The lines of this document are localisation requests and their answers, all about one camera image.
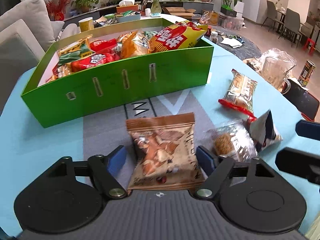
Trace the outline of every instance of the glass vase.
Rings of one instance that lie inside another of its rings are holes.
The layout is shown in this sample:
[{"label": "glass vase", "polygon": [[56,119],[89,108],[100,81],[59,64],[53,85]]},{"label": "glass vase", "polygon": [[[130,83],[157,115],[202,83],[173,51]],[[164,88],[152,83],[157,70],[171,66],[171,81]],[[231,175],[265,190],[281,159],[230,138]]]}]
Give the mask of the glass vase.
[{"label": "glass vase", "polygon": [[162,12],[161,5],[159,3],[159,0],[154,0],[151,6],[151,16],[160,16],[160,13]]}]

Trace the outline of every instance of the orange box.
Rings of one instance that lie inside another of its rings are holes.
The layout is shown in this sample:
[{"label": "orange box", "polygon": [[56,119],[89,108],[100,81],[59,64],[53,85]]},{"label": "orange box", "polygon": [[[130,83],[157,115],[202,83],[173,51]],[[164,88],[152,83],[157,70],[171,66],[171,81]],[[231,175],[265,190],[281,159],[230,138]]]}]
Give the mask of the orange box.
[{"label": "orange box", "polygon": [[122,13],[122,12],[126,12],[126,11],[136,11],[138,12],[138,4],[134,4],[134,5],[128,5],[128,6],[121,6],[121,7],[117,7],[117,13]]}]

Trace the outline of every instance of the red vase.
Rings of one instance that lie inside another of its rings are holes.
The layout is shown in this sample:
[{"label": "red vase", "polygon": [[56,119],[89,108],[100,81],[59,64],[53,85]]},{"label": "red vase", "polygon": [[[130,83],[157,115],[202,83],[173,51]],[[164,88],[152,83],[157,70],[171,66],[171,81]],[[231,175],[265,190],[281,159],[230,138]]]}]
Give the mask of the red vase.
[{"label": "red vase", "polygon": [[64,20],[64,15],[63,15],[63,13],[62,13],[62,12],[58,12],[58,13],[56,14],[56,16],[54,17],[54,19],[55,19],[56,21],[63,21],[63,20]]}]

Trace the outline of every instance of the pillow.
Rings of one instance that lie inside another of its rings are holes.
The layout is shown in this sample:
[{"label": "pillow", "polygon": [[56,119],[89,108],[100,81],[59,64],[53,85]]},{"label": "pillow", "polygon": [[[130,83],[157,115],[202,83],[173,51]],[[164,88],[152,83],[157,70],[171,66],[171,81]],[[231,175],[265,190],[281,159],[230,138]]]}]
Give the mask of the pillow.
[{"label": "pillow", "polygon": [[64,26],[64,22],[63,21],[54,21],[54,22],[50,22],[52,29],[53,29],[53,37],[55,40],[57,40],[59,33],[62,30],[62,27]]},{"label": "pillow", "polygon": [[0,32],[22,19],[40,46],[47,51],[55,42],[44,0],[24,0],[0,16]]}]

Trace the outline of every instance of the white cup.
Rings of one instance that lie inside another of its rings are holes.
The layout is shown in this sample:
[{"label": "white cup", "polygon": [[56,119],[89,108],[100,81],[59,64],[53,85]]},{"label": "white cup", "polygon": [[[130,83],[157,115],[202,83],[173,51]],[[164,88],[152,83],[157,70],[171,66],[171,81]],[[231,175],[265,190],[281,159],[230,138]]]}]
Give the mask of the white cup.
[{"label": "white cup", "polygon": [[150,8],[146,8],[145,12],[146,12],[146,16],[150,16],[151,15],[151,9]]}]

